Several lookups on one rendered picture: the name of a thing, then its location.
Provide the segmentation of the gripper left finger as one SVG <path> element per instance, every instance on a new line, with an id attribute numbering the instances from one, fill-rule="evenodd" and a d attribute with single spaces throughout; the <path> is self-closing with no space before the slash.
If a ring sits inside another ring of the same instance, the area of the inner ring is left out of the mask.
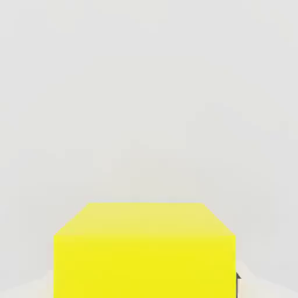
<path id="1" fill-rule="evenodd" d="M 53 270 L 40 279 L 1 291 L 0 298 L 54 298 Z"/>

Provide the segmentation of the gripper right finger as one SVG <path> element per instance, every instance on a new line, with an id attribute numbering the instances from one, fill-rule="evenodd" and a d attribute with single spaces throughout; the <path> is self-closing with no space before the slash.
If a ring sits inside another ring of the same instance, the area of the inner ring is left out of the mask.
<path id="1" fill-rule="evenodd" d="M 236 262 L 236 272 L 236 298 L 298 298 L 298 292 L 256 277 L 242 261 Z"/>

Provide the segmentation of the small yellow cube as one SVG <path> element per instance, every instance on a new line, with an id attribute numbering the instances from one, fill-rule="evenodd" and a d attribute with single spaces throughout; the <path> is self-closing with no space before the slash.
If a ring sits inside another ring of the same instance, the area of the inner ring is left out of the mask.
<path id="1" fill-rule="evenodd" d="M 54 236 L 54 298 L 236 298 L 236 237 L 201 203 L 90 203 Z"/>

